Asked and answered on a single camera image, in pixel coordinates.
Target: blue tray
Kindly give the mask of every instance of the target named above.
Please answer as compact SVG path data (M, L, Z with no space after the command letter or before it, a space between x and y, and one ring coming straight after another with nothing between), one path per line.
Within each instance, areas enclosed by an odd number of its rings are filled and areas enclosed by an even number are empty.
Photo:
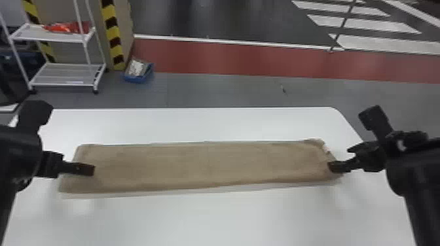
M124 77L124 80L127 82L135 83L135 84L143 84L146 83L151 76L153 76L154 68L155 68L155 64L149 63L147 66L147 70L145 71L145 74L143 76L130 76L125 74L123 74L122 76Z

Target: red object on shelf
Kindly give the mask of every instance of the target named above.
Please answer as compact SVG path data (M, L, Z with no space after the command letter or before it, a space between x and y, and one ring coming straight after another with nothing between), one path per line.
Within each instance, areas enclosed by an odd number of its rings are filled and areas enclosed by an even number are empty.
M81 22L82 30L84 34L90 31L90 22ZM79 30L78 22L60 22L50 25L44 25L44 29L47 31L61 32L61 33L81 33Z

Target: hazard stripe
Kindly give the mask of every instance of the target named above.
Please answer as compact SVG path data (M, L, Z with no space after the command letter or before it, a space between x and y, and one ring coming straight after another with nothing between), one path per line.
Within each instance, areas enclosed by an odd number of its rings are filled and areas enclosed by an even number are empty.
M24 11L32 24L41 24L38 17L37 7L33 4L32 0L23 0ZM46 54L47 60L50 62L56 62L53 49L50 47L48 42L41 43L41 52Z
M110 56L113 61L113 68L116 70L122 70L125 67L125 59L120 39L118 19L116 17L115 4L113 0L101 0L101 7L105 25L105 34L109 42Z

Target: white floor marking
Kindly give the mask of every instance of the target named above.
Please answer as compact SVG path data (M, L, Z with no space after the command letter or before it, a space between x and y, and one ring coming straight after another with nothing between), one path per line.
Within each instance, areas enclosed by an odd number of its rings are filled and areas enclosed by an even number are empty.
M347 5L332 5L329 3L312 3L312 2L295 1L295 0L293 0L292 3L294 3L300 9L324 10L331 12L347 12L349 8L349 6ZM354 7L352 13L377 15L377 16L389 16L389 14L386 14L385 12L369 7Z
M338 44L354 50L440 55L440 43L438 42L340 35Z
M330 27L340 27L344 18L332 17L332 16L318 16L314 14L309 14L308 17L312 19L319 26L330 26ZM377 31L398 31L404 33L421 33L414 28L408 26L407 24L400 22L387 22L380 20L363 20L350 18L345 23L347 28L356 29L369 29Z
M192 37L171 37L171 36L156 36L156 35L144 35L135 34L135 39L156 39L156 40L170 40L170 41L184 41L184 42L200 42L200 43L219 43L219 44L240 44L240 45L254 45L254 46L271 46L271 47L284 47L284 48L313 48L318 50L327 50L328 46L309 45L309 44L282 44L282 43L263 43L254 41L235 41L225 39L199 39ZM335 50L344 50L341 47L335 47Z
M429 14L426 14L404 3L401 3L400 1L384 0L384 2L389 5L393 5L394 7L401 9L409 14L412 14L413 16L422 19L427 23L430 23L436 27L440 27L440 20L437 19L436 17L430 16Z
M11 113L14 112L15 108L18 107L18 103L7 105L7 106L0 106L0 112L2 113Z
M345 2L345 3L351 3L353 0L334 0L334 1L339 1L339 2ZM362 0L356 0L356 3L365 3Z

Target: towel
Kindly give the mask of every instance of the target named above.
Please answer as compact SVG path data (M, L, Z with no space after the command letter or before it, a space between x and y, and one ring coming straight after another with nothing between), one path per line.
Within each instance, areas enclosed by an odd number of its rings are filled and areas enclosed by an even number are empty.
M81 145L73 161L95 165L95 174L65 174L59 191L93 194L329 181L340 176L329 171L332 160L319 139Z

